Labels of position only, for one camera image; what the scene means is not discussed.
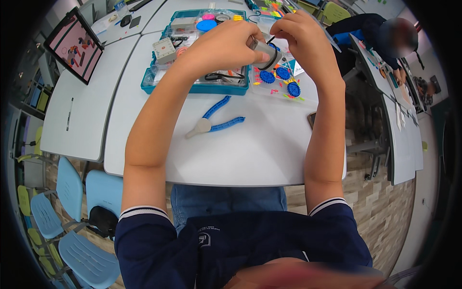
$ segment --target black bag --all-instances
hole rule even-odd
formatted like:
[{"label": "black bag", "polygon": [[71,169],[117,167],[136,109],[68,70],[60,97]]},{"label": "black bag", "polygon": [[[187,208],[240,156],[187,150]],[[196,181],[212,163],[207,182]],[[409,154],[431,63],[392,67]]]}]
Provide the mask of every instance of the black bag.
[{"label": "black bag", "polygon": [[113,212],[101,206],[96,206],[93,207],[90,211],[90,215],[88,216],[88,223],[92,226],[96,226],[98,229],[91,226],[87,226],[87,228],[97,233],[101,237],[109,237],[111,241],[113,241],[118,221],[119,219]]}]

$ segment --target black phone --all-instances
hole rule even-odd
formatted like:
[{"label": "black phone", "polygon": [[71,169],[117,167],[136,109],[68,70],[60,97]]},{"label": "black phone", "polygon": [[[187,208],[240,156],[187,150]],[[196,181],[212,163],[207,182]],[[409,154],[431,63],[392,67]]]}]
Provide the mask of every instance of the black phone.
[{"label": "black phone", "polygon": [[130,28],[135,27],[136,25],[140,24],[141,16],[138,16],[135,19],[132,19],[132,23],[130,23]]},{"label": "black phone", "polygon": [[311,129],[313,129],[313,126],[315,125],[316,112],[310,113],[310,115],[308,115],[307,118],[308,122],[310,123]]}]

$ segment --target striped sleeve cuff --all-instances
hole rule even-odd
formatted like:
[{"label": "striped sleeve cuff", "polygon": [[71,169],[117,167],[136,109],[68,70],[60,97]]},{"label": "striped sleeve cuff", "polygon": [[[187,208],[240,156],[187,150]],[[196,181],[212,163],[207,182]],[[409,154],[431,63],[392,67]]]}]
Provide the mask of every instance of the striped sleeve cuff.
[{"label": "striped sleeve cuff", "polygon": [[154,206],[134,206],[134,207],[128,208],[124,210],[123,212],[121,212],[119,221],[122,220],[123,218],[131,217],[134,215],[141,215],[141,214],[159,215],[159,216],[167,218],[167,220],[170,221],[169,216],[164,210],[158,207],[154,207]]},{"label": "striped sleeve cuff", "polygon": [[319,203],[319,205],[315,206],[311,211],[310,213],[308,214],[308,216],[314,216],[314,214],[316,214],[317,212],[319,212],[320,210],[322,210],[323,208],[326,208],[330,205],[333,205],[333,204],[345,204],[348,206],[348,203],[345,201],[344,198],[341,198],[341,197],[334,197],[334,198],[330,198],[330,199],[327,199],[325,200],[324,202],[321,202]]}]

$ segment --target shirt logo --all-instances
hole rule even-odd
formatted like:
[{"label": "shirt logo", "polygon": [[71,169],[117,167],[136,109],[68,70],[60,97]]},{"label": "shirt logo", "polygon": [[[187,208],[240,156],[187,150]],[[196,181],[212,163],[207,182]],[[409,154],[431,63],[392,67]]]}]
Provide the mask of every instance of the shirt logo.
[{"label": "shirt logo", "polygon": [[210,246],[210,235],[207,233],[199,233],[199,248]]}]

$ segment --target blue gear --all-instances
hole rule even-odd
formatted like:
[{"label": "blue gear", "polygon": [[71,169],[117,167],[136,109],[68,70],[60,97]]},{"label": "blue gear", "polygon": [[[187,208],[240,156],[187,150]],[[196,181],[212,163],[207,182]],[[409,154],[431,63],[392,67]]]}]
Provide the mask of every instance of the blue gear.
[{"label": "blue gear", "polygon": [[276,48],[277,51],[281,51],[281,50],[279,49],[279,47],[277,47],[276,45],[274,45],[274,44],[272,44],[272,43],[269,43],[268,45],[271,46],[271,47],[273,47],[273,48]]},{"label": "blue gear", "polygon": [[207,32],[215,26],[217,26],[215,20],[202,20],[196,25],[196,28],[200,31]]},{"label": "blue gear", "polygon": [[283,67],[278,67],[276,69],[276,74],[282,79],[282,80],[288,80],[290,78],[290,73],[287,71],[286,68]]},{"label": "blue gear", "polygon": [[260,79],[266,83],[273,83],[276,80],[274,75],[266,70],[260,71]]},{"label": "blue gear", "polygon": [[289,92],[290,95],[293,97],[298,97],[300,96],[300,87],[297,85],[296,82],[291,82],[287,85],[287,91]]}]

